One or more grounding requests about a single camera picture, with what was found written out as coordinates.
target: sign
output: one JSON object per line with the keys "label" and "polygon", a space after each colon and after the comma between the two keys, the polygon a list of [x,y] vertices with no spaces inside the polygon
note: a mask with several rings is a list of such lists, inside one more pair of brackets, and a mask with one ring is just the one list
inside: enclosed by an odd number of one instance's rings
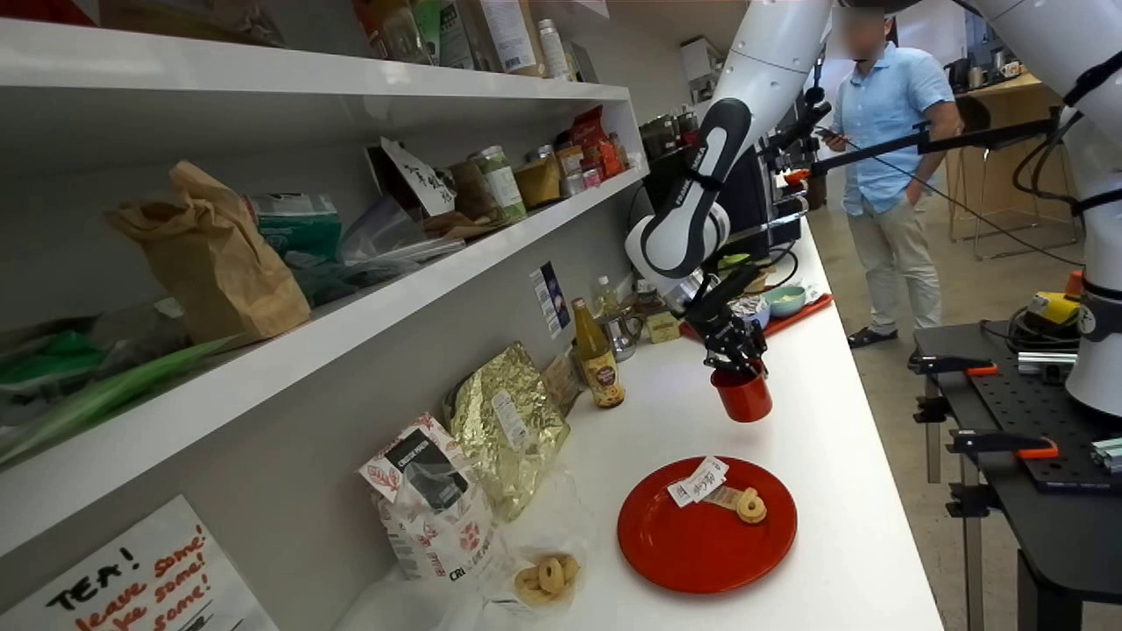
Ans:
{"label": "sign", "polygon": [[278,631],[188,498],[0,616],[4,631]]}

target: pants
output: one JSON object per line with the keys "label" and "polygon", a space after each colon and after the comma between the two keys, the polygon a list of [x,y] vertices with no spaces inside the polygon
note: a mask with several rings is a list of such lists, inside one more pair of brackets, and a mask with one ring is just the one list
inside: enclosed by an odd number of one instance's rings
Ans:
{"label": "pants", "polygon": [[909,206],[902,201],[888,214],[849,219],[854,245],[868,268],[872,335],[899,329],[899,278],[905,278],[917,329],[934,329],[945,318],[941,270],[925,241],[925,202]]}

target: person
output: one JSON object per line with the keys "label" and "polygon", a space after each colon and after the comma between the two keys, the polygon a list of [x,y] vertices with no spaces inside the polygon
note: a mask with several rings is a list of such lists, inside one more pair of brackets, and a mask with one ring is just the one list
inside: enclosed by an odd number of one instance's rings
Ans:
{"label": "person", "polygon": [[[962,135],[951,81],[937,55],[896,46],[896,18],[885,18],[882,59],[856,59],[834,98],[834,124],[820,131],[833,150],[872,146],[925,127],[929,139]],[[941,328],[941,270],[925,239],[925,187],[945,153],[918,146],[888,150],[844,165],[844,214],[871,285],[871,322],[849,335],[849,346],[899,339],[899,278],[905,278],[917,329]]]}

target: red plate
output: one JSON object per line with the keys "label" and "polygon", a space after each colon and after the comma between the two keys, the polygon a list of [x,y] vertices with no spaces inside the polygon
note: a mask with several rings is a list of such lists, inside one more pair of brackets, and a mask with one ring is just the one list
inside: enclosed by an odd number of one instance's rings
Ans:
{"label": "red plate", "polygon": [[725,489],[759,489],[770,520],[751,527],[719,504],[677,510],[671,483],[699,470],[682,460],[648,472],[625,502],[618,539],[629,564],[674,594],[735,594],[764,580],[798,539],[798,502],[770,470],[725,460]]}

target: white counter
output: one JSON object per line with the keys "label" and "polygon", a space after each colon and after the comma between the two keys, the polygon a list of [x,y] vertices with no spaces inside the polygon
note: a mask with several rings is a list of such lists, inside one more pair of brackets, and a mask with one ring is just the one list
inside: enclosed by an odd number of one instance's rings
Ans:
{"label": "white counter", "polygon": [[[799,282],[828,288],[810,239],[799,241],[799,262]],[[576,603],[538,623],[510,621],[505,606],[491,603],[473,615],[461,610],[446,629],[941,631],[945,621],[839,311],[819,311],[771,338],[764,361],[771,415],[759,426],[735,426],[708,387],[699,344],[639,352],[622,370],[629,403],[618,409],[579,403],[553,479],[511,527],[516,539],[579,539],[585,575]],[[622,558],[622,502],[646,472],[687,455],[737,455],[771,470],[794,490],[799,534],[770,580],[729,595],[671,595]],[[371,631],[378,621],[385,629],[378,595],[394,590],[394,580],[371,590],[343,629]]]}

